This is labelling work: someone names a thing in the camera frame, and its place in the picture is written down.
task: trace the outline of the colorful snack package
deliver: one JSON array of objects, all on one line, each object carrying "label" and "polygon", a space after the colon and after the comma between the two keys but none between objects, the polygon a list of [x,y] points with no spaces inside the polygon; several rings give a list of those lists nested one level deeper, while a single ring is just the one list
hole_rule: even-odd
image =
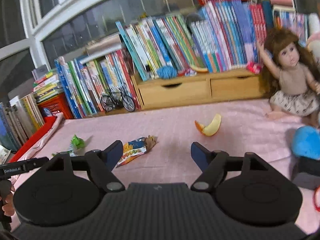
[{"label": "colorful snack package", "polygon": [[136,157],[149,152],[155,144],[155,137],[150,135],[148,137],[141,137],[134,141],[125,143],[123,145],[123,155],[118,161],[116,167],[125,165]]}]

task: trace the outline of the doll's leg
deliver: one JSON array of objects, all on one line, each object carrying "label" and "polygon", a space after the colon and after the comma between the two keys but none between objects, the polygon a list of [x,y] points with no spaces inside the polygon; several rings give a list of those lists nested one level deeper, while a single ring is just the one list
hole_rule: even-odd
[{"label": "doll's leg", "polygon": [[270,104],[272,111],[270,113],[266,114],[266,117],[268,117],[271,120],[280,119],[282,117],[290,115],[289,113],[286,113],[282,111],[282,108],[280,106]]},{"label": "doll's leg", "polygon": [[314,128],[319,128],[318,113],[319,113],[319,111],[316,110],[313,113],[311,113],[311,115],[309,115],[310,125],[313,126]]}]

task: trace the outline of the human hand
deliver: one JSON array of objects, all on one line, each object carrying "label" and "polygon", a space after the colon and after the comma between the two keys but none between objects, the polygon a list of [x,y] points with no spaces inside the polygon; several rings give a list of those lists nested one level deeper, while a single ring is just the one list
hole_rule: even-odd
[{"label": "human hand", "polygon": [[[11,185],[10,190],[13,192],[16,191],[13,185]],[[15,213],[15,210],[13,207],[13,194],[12,194],[12,192],[10,192],[9,195],[7,195],[7,197],[5,198],[5,201],[6,201],[6,204],[2,206],[2,210],[4,211],[5,216],[11,217]]]}]

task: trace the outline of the black circular disc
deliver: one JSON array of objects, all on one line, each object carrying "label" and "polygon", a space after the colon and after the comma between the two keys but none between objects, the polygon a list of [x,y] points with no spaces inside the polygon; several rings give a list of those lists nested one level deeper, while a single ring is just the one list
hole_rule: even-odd
[{"label": "black circular disc", "polygon": [[294,184],[266,172],[250,172],[222,182],[215,198],[228,216],[256,226],[295,221],[302,204],[301,192]]},{"label": "black circular disc", "polygon": [[31,177],[22,184],[14,194],[13,204],[21,220],[51,227],[84,218],[99,200],[99,190],[90,181],[48,172],[42,179]]}]

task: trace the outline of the pink fabric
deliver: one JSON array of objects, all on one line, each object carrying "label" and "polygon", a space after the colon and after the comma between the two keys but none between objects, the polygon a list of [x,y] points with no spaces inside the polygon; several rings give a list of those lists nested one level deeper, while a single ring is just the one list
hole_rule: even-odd
[{"label": "pink fabric", "polygon": [[[264,116],[269,109],[267,100],[252,100],[65,120],[62,127],[35,156],[51,157],[53,152],[68,149],[74,134],[87,143],[83,153],[92,149],[105,149],[118,139],[127,142],[142,136],[155,135],[159,143],[150,153],[113,170],[126,186],[130,182],[186,182],[190,185],[201,174],[190,156],[190,146],[195,141],[209,150],[224,150],[232,156],[255,152],[289,177],[289,144],[294,131],[303,124],[299,117],[294,116],[269,121]],[[222,115],[218,133],[213,137],[201,135],[194,125],[194,120],[209,124],[216,113]],[[34,172],[22,174],[15,187],[19,187]],[[86,178],[85,172],[76,174]],[[297,225],[311,233],[319,225],[320,213],[312,206],[312,191],[301,191],[303,205]],[[17,218],[13,217],[12,227],[16,227],[18,223]]]}]

